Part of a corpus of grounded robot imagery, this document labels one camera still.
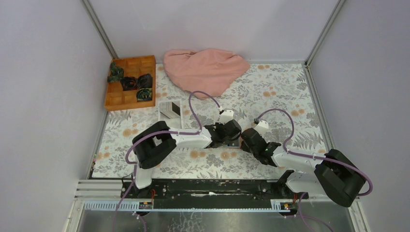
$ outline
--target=wooden tray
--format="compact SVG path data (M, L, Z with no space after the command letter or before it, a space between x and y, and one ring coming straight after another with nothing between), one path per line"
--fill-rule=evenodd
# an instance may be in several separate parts
M122 91L122 86L119 81L108 83L107 94L105 96L105 108L107 111L113 110L128 110L144 107L155 106L155 57L134 57L125 59L114 59L113 62L117 66L124 69L125 76L133 76L138 78L143 74L151 74L152 76L152 100L151 101L137 101L137 91L129 90Z

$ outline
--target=gray floor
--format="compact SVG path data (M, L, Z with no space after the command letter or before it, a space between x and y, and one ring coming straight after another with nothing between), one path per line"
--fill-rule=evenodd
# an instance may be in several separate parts
M336 232L353 232L347 208L334 203L303 203L303 214L329 223ZM112 211L86 210L80 223L80 232L111 232ZM188 213L151 212L144 216L147 232L305 232L309 229L301 218L279 217L278 213ZM316 232L329 229L307 220ZM119 212L116 232L143 232L144 226L131 212Z

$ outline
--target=pink cloth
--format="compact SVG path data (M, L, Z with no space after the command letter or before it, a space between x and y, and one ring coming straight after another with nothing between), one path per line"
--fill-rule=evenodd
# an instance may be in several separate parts
M200 90L217 97L250 65L239 55L223 50L170 50L164 55L164 68L171 81L181 89ZM207 98L202 93L195 93L195 96Z

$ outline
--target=table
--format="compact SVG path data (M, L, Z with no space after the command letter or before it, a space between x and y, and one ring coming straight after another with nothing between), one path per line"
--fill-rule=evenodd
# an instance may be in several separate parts
M188 107L189 93L175 86L161 64L157 64L156 103L181 100L182 125L198 128ZM301 64L252 64L231 86L216 98L224 108L234 110L234 119L242 130L252 127L253 119L270 108L288 111L295 122L295 135L289 148L310 152L325 152L319 119L315 113L306 77ZM210 100L192 98L192 106L203 125L218 120L218 109ZM282 143L291 133L289 119L281 112L270 112L264 117L270 131L266 141ZM158 121L158 108L111 111L102 136L93 178L121 178L133 171L125 162L125 154L132 139ZM175 149L155 167L153 178L200 179L278 179L284 167L261 164L252 154L234 148Z

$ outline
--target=white wall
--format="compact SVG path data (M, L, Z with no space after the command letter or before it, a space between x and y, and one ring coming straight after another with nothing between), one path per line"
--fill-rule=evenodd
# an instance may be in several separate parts
M372 232L410 227L409 9L347 1L311 65L337 147L374 182L362 198Z
M61 231L109 63L80 0L0 2L0 231Z
M119 57L218 48L305 60L337 0L91 0Z

